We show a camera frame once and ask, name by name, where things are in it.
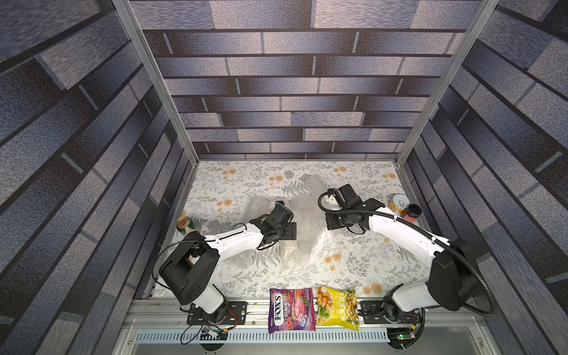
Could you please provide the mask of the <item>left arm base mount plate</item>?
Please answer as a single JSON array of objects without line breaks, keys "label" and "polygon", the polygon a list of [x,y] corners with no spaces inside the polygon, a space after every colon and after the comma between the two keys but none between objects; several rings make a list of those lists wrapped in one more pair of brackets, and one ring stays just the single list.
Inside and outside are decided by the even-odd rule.
[{"label": "left arm base mount plate", "polygon": [[244,325],[248,303],[246,301],[225,301],[212,314],[201,307],[191,305],[187,311],[187,325]]}]

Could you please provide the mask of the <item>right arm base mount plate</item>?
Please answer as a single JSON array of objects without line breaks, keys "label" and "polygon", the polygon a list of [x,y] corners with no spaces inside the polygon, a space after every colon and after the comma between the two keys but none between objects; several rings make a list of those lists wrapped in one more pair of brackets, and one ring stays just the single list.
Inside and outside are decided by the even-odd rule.
[{"label": "right arm base mount plate", "polygon": [[399,310],[394,303],[382,300],[359,301],[358,315],[366,325],[418,325],[422,321],[419,309],[411,312]]}]

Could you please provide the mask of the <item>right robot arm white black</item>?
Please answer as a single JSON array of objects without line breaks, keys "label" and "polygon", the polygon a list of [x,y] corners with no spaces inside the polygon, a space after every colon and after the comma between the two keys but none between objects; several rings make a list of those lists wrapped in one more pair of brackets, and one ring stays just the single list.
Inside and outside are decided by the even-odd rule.
[{"label": "right robot arm white black", "polygon": [[466,241],[428,232],[373,198],[363,201],[349,184],[322,193],[317,204],[325,213],[328,229],[359,226],[363,232],[379,233],[429,270],[425,279],[398,285],[383,297],[382,313],[390,321],[432,307],[453,312],[465,308],[486,317],[494,314],[496,299]]}]

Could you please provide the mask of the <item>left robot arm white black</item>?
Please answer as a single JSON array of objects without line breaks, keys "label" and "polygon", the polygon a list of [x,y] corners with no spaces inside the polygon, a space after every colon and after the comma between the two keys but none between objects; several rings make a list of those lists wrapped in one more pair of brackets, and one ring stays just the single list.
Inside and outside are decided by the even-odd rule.
[{"label": "left robot arm white black", "polygon": [[170,247],[172,253],[158,269],[158,276],[181,306],[194,305],[213,322],[225,316],[228,301],[211,282],[217,265],[245,251],[263,251],[280,241],[294,241],[294,213],[278,201],[272,212],[241,223],[229,232],[203,236],[190,232]]}]

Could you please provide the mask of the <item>bubble wrap sheet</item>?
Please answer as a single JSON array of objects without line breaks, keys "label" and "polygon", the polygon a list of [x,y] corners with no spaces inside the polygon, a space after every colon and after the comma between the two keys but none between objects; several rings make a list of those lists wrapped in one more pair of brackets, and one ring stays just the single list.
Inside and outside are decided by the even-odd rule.
[{"label": "bubble wrap sheet", "polygon": [[286,241],[280,247],[285,270],[300,269],[312,273],[316,264],[340,251],[335,234],[327,229],[325,213],[318,207],[319,196],[327,190],[328,187],[318,175],[305,174],[293,186],[285,204],[294,213],[297,239]]}]

